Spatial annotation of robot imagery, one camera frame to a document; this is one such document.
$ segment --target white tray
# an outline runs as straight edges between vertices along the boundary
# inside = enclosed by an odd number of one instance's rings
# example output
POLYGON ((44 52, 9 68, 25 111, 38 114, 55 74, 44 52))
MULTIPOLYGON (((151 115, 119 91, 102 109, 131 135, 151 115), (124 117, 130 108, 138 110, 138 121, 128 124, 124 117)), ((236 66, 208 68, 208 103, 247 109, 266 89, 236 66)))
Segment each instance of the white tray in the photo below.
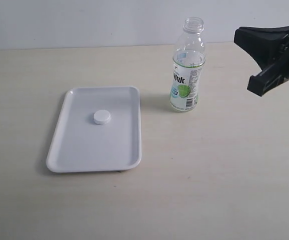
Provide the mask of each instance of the white tray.
POLYGON ((123 171, 141 160, 140 94, 133 86, 84 87, 67 92, 46 160, 55 173, 123 171), (98 110, 110 112, 95 123, 98 110))

